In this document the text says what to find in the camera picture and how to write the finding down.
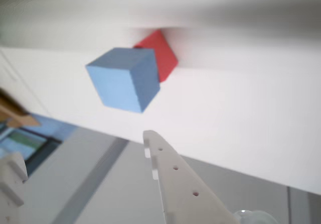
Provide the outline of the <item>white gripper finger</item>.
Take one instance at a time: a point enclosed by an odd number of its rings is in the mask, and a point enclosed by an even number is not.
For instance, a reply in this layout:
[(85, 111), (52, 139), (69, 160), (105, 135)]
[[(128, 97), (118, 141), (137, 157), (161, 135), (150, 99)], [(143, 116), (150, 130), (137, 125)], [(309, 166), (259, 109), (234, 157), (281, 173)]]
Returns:
[(238, 223), (200, 176), (157, 132), (143, 132), (166, 223)]
[(24, 205), (23, 183), (28, 179), (21, 153), (1, 159), (1, 223), (20, 223), (19, 208)]

